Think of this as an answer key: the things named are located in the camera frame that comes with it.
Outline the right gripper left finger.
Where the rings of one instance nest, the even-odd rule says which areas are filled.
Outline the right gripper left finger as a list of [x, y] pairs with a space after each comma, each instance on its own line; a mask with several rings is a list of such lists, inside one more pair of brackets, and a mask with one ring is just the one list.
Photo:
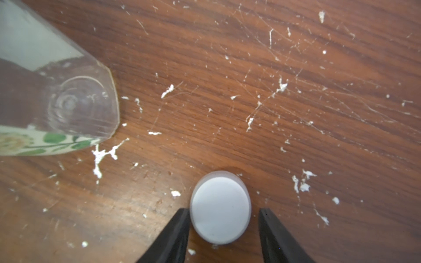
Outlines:
[[183, 263], [187, 252], [190, 224], [189, 209], [178, 209], [136, 263]]

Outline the labelled clear plastic bottle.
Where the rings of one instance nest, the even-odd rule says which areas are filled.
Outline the labelled clear plastic bottle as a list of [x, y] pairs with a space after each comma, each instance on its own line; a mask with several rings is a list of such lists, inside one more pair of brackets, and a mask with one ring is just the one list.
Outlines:
[[120, 123], [110, 70], [21, 1], [1, 2], [1, 155], [59, 155]]

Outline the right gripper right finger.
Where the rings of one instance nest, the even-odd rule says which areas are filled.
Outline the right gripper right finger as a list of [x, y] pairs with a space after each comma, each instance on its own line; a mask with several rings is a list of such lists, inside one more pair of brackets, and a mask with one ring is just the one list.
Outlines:
[[265, 263], [315, 263], [271, 209], [259, 210], [258, 227]]

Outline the white bottle cap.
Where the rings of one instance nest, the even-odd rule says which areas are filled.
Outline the white bottle cap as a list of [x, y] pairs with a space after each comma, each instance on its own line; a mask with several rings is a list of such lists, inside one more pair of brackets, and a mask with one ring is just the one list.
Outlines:
[[249, 226], [251, 198], [244, 182], [228, 171], [205, 175], [190, 200], [190, 218], [205, 241], [225, 245], [239, 239]]

